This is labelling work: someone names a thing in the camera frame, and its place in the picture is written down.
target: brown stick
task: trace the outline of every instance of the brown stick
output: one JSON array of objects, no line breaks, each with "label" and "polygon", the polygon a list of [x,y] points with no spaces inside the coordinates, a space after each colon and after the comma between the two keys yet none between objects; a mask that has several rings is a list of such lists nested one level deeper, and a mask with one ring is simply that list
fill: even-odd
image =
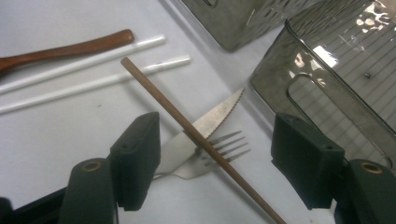
[{"label": "brown stick", "polygon": [[131,75],[157,100],[160,105],[185,129],[189,138],[215,160],[221,168],[276,222],[286,223],[276,211],[249,185],[249,183],[228,163],[212,145],[190,124],[190,122],[172,105],[172,103],[152,84],[148,78],[128,59],[121,60],[121,64]]},{"label": "brown stick", "polygon": [[17,56],[0,58],[0,73],[17,66],[28,63],[36,63],[48,59],[78,56],[89,53],[97,53],[114,49],[134,42],[134,34],[131,30],[122,30],[112,35],[103,36],[94,40],[60,47],[56,49],[44,49],[36,52]]}]

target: serrated knife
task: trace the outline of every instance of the serrated knife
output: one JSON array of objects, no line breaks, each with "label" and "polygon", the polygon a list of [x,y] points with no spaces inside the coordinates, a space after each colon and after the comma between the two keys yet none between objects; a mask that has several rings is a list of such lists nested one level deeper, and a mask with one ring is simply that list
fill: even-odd
[{"label": "serrated knife", "polygon": [[[230,115],[238,103],[244,89],[241,89],[216,105],[192,125],[203,137],[212,134],[220,124]],[[190,138],[181,132],[165,143],[161,149],[161,163],[155,175],[168,174],[176,170],[186,159],[195,153],[196,145]]]}]

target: white table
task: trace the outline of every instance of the white table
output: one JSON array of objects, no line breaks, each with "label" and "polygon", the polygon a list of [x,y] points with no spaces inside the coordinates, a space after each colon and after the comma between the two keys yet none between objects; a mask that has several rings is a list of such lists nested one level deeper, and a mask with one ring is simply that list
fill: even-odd
[{"label": "white table", "polygon": [[[135,41],[165,35],[159,47],[132,54],[137,66],[190,54],[192,63],[150,77],[191,121],[247,88],[216,135],[242,130],[249,152],[234,168],[288,223],[333,223],[329,210],[308,211],[286,178],[271,163],[274,116],[248,88],[248,78],[280,27],[234,53],[221,50],[171,1],[2,1],[0,57],[49,49],[122,29]],[[38,63],[0,77],[0,85],[48,71],[81,58]],[[120,60],[13,91],[0,97],[7,105],[39,94],[125,71]],[[138,116],[159,111],[162,143],[180,126],[136,81],[89,91],[0,116],[0,195],[21,207],[67,185],[80,161],[103,158]],[[249,197],[218,169],[193,180],[168,176],[154,181],[138,212],[120,210],[120,223],[272,223]]]}]

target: white chopstick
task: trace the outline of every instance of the white chopstick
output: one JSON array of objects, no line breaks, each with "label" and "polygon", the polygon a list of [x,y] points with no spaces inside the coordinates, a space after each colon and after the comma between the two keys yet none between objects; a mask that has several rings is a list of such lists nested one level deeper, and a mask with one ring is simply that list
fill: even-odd
[{"label": "white chopstick", "polygon": [[139,50],[143,49],[148,49],[152,48],[158,45],[161,45],[165,42],[165,37],[163,35],[144,40],[135,44],[123,46],[117,49],[113,49],[104,53],[100,53],[94,56],[91,56],[87,59],[83,59],[80,61],[77,61],[75,63],[70,63],[52,70],[49,70],[47,72],[43,72],[41,74],[32,76],[32,77],[27,77],[22,80],[18,80],[15,82],[8,83],[4,86],[0,86],[0,94],[9,92],[9,91],[15,91],[17,89],[20,89],[22,87],[30,86],[33,84],[36,84],[38,82],[42,82],[51,78],[59,77],[68,73],[75,72],[77,70],[87,68],[99,63],[103,63],[106,61],[110,61],[112,59],[120,58],[127,56],[129,54],[132,54],[134,52],[137,52]]},{"label": "white chopstick", "polygon": [[[189,55],[181,56],[181,57],[173,58],[171,60],[167,60],[167,61],[164,61],[161,63],[156,63],[153,65],[144,67],[142,69],[142,72],[145,75],[150,75],[153,73],[161,72],[163,70],[167,70],[167,69],[171,69],[174,67],[188,64],[188,63],[190,63],[190,61],[191,61],[191,57]],[[24,101],[20,101],[13,105],[1,106],[0,114],[6,114],[8,112],[23,109],[28,106],[39,105],[39,104],[43,104],[43,103],[46,103],[49,101],[54,101],[54,100],[61,99],[61,98],[67,97],[67,96],[82,93],[84,91],[91,91],[91,90],[98,89],[98,88],[101,88],[104,86],[119,83],[119,82],[122,82],[122,81],[125,81],[128,79],[133,79],[133,77],[127,72],[113,75],[110,77],[99,78],[95,81],[86,82],[86,83],[79,84],[74,87],[66,88],[66,89],[63,89],[60,91],[53,91],[53,92],[50,92],[47,94],[43,94],[43,95],[40,95],[37,97],[33,97],[30,99],[24,100]]]}]

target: metal fork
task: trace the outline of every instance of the metal fork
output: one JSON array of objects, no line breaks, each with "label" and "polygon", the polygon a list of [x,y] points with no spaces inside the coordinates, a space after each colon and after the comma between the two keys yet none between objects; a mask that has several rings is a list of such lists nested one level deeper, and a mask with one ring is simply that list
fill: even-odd
[{"label": "metal fork", "polygon": [[[210,143],[215,147],[215,149],[220,153],[221,156],[228,156],[230,153],[233,151],[236,151],[237,149],[246,146],[248,143],[244,143],[241,145],[238,145],[236,147],[229,148],[227,150],[223,150],[224,148],[231,146],[241,140],[243,140],[245,137],[240,137],[238,139],[235,139],[231,142],[222,144],[221,146],[216,146],[219,143],[222,143],[225,139],[229,139],[230,137],[237,135],[241,132],[236,132],[236,133],[230,133],[227,135],[224,135],[220,138],[211,140]],[[228,158],[226,160],[228,162],[234,161],[237,158],[245,155],[248,153],[250,149],[244,150],[242,152],[236,153]],[[167,175],[176,175],[179,176],[183,179],[193,179],[197,176],[204,175],[206,173],[211,172],[215,168],[219,167],[219,165],[212,160],[212,158],[200,147],[195,149],[195,154],[191,156],[188,160],[186,160],[183,164],[181,164],[175,171],[169,174],[158,174],[155,175],[153,179],[157,179],[163,176]]]}]

